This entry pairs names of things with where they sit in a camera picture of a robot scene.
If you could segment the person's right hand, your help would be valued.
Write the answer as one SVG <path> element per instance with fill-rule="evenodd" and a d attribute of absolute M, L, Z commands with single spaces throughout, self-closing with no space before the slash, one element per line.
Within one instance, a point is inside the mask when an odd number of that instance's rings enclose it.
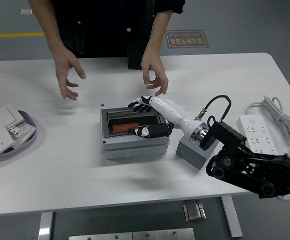
<path fill-rule="evenodd" d="M 72 91 L 71 88 L 76 88 L 79 85 L 68 80 L 68 72 L 70 69 L 74 69 L 78 77 L 84 80 L 86 74 L 83 68 L 75 55 L 65 47 L 55 49 L 52 52 L 52 55 L 55 62 L 56 78 L 58 80 L 62 98 L 76 101 L 78 93 Z"/>

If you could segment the white and black robot right hand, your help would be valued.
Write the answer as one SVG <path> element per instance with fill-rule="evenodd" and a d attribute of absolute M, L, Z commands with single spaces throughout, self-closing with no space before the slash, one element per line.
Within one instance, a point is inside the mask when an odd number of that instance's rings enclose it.
<path fill-rule="evenodd" d="M 180 129 L 191 142 L 201 141 L 208 132 L 208 126 L 201 120 L 194 120 L 185 110 L 173 101 L 156 97 L 141 96 L 128 105 L 134 112 L 149 112 L 152 109 L 165 118 L 167 123 L 130 128 L 128 132 L 146 139 L 168 137 L 173 129 Z"/>

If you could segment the person's left hand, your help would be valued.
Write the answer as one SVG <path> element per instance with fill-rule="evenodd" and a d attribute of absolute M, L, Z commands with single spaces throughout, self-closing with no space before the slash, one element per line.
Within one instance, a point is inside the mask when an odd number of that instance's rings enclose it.
<path fill-rule="evenodd" d="M 143 82 L 149 90 L 158 89 L 155 96 L 164 95 L 167 92 L 169 79 L 166 76 L 165 67 L 161 61 L 160 53 L 146 49 L 141 62 Z"/>

